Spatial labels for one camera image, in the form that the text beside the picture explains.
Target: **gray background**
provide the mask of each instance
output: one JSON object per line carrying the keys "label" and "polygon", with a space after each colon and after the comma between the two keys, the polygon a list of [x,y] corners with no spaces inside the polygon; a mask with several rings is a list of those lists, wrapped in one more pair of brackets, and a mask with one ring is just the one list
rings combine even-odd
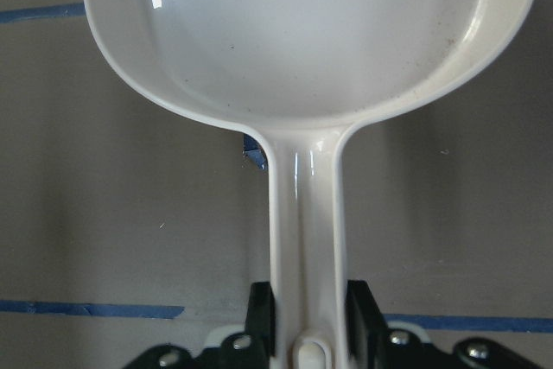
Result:
{"label": "gray background", "polygon": [[[133,92],[84,17],[2,24],[0,48],[0,299],[186,307],[172,321],[0,313],[0,367],[118,368],[241,322],[269,278],[267,174],[241,135]],[[536,0],[476,79],[352,138],[349,276],[385,313],[553,318],[552,114],[553,0]],[[471,333],[430,334],[449,348]],[[553,334],[484,335],[553,366]]]}

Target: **blue tape piece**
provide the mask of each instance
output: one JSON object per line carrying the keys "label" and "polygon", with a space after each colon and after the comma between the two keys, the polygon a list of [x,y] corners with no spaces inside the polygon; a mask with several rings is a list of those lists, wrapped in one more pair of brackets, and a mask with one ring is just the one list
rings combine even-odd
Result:
{"label": "blue tape piece", "polygon": [[553,319],[459,315],[385,315],[385,319],[407,321],[428,330],[553,333]]}
{"label": "blue tape piece", "polygon": [[48,19],[54,17],[84,16],[84,3],[58,4],[43,8],[5,10],[0,12],[0,23],[30,21],[33,19]]}
{"label": "blue tape piece", "polygon": [[0,300],[0,312],[24,313],[28,315],[85,315],[92,317],[174,319],[184,312],[184,307]]}
{"label": "blue tape piece", "polygon": [[244,134],[244,156],[252,160],[261,170],[267,169],[267,159],[259,143],[251,136]]}

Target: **scoop handle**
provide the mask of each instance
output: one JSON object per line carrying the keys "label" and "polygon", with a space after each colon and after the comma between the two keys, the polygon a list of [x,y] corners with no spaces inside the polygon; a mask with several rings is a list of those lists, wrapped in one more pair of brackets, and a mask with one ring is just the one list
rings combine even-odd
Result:
{"label": "scoop handle", "polygon": [[276,305],[271,369],[312,367],[302,360],[309,360],[313,350],[317,361],[325,361],[321,368],[348,367],[342,133],[279,131],[264,145],[270,173],[270,281]]}

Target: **metal screw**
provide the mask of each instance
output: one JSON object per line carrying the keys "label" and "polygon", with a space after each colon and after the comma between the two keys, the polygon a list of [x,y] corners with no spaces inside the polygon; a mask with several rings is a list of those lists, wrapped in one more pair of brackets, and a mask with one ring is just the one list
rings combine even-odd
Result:
{"label": "metal screw", "polygon": [[471,343],[467,346],[467,354],[475,359],[487,359],[490,350],[484,343]]}
{"label": "metal screw", "polygon": [[394,330],[390,333],[390,341],[394,345],[405,346],[409,343],[409,333],[403,330]]}
{"label": "metal screw", "polygon": [[247,349],[248,347],[250,347],[250,345],[251,337],[248,334],[243,334],[240,337],[237,337],[232,343],[232,347],[234,347],[234,350]]}
{"label": "metal screw", "polygon": [[165,353],[161,358],[159,358],[158,363],[160,367],[168,367],[174,365],[181,358],[180,354],[176,350]]}

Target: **blue tape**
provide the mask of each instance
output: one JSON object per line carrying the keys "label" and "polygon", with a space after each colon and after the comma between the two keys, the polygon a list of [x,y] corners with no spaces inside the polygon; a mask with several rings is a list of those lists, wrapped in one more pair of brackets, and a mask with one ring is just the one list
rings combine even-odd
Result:
{"label": "blue tape", "polygon": [[244,134],[244,156],[248,157],[261,170],[267,169],[267,159],[259,143],[251,136]]}
{"label": "blue tape", "polygon": [[0,23],[30,21],[33,19],[49,19],[55,17],[84,16],[84,3],[58,4],[43,8],[5,10],[0,12]]}
{"label": "blue tape", "polygon": [[184,307],[0,300],[0,312],[24,313],[28,315],[85,315],[92,317],[174,319],[184,312]]}
{"label": "blue tape", "polygon": [[553,333],[553,319],[459,315],[385,315],[385,319],[407,321],[428,330]]}

